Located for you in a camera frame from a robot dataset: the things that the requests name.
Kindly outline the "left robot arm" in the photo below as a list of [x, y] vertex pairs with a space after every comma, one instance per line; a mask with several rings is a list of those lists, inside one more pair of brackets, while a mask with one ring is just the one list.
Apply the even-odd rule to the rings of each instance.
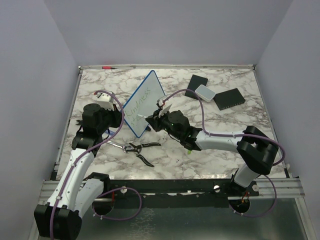
[[75, 240], [82, 218], [96, 197], [106, 197], [111, 190], [108, 177], [93, 177], [82, 186], [85, 174], [103, 144], [109, 128], [123, 125], [122, 112], [115, 104], [107, 108], [97, 103], [84, 106], [81, 129], [72, 140], [67, 167], [46, 203], [38, 204], [34, 218], [39, 235], [52, 240]]

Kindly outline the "blue framed whiteboard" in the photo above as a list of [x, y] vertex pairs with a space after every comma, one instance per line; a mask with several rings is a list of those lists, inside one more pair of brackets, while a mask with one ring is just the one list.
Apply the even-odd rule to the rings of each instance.
[[148, 126], [147, 121], [137, 115], [151, 116], [158, 109], [157, 100], [163, 96], [165, 92], [158, 76], [151, 70], [124, 104], [124, 121], [137, 138], [142, 136]]

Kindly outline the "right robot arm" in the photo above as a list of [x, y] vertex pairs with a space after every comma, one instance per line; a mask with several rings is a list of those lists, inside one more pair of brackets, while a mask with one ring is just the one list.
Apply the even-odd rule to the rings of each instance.
[[191, 126], [189, 120], [179, 110], [145, 118], [154, 131], [165, 131], [175, 138], [185, 149], [190, 151], [222, 150], [240, 154], [244, 165], [236, 171], [229, 189], [240, 196], [260, 175], [269, 175], [279, 147], [276, 142], [264, 135], [258, 128], [248, 126], [240, 133], [214, 133]]

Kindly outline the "white marker pen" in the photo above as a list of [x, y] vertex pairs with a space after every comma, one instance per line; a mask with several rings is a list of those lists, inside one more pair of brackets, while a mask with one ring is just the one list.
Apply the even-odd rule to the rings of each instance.
[[144, 118], [144, 119], [148, 118], [148, 116], [141, 115], [141, 114], [138, 114], [137, 116], [139, 116], [139, 117], [141, 117], [141, 118]]

